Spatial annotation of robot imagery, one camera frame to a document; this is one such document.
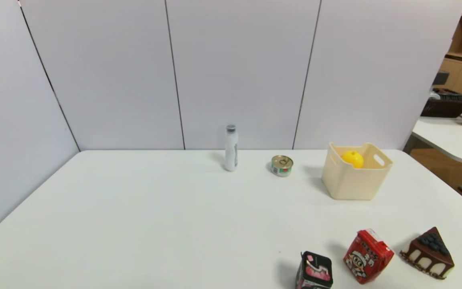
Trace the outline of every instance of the storage basket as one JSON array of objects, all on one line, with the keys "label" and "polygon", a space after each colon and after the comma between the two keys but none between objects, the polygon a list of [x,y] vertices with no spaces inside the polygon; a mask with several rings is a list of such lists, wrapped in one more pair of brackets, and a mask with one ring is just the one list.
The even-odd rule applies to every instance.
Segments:
[{"label": "storage basket", "polygon": [[[348,151],[363,156],[361,169],[341,159]],[[322,181],[333,199],[372,199],[383,183],[393,162],[372,143],[360,147],[337,147],[329,144]]]},{"label": "storage basket", "polygon": [[462,94],[446,88],[434,88],[433,91],[441,99],[428,99],[421,116],[455,118],[462,113]]}]

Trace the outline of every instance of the lemon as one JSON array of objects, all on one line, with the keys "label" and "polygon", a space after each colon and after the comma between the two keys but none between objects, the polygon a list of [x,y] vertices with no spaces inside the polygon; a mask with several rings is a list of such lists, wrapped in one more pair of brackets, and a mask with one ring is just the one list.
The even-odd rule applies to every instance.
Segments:
[{"label": "lemon", "polygon": [[352,164],[356,169],[361,169],[363,167],[363,156],[356,151],[348,151],[341,156],[341,159],[346,163]]}]

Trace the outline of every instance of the black basket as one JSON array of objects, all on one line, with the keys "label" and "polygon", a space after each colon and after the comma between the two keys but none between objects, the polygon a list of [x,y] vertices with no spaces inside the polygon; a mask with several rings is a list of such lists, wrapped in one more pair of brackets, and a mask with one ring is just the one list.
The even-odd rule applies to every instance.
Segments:
[{"label": "black basket", "polygon": [[458,117],[462,113],[462,94],[446,88],[434,88],[441,99],[429,98],[420,116]]}]

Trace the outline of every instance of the bottle cap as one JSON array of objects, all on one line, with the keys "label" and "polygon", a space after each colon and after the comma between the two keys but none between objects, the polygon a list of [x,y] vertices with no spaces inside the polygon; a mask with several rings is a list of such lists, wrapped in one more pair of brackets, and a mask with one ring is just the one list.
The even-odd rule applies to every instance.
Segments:
[{"label": "bottle cap", "polygon": [[226,131],[229,133],[233,133],[235,132],[235,130],[236,130],[236,126],[234,124],[229,124],[228,126],[226,126]]}]

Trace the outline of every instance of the chocolate cake slice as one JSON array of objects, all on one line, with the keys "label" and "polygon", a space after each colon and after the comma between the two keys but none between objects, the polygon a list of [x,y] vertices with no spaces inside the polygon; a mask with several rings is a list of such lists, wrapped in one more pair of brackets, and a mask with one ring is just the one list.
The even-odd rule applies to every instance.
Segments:
[{"label": "chocolate cake slice", "polygon": [[436,279],[445,279],[454,267],[454,261],[436,227],[409,243],[400,256],[410,265]]}]

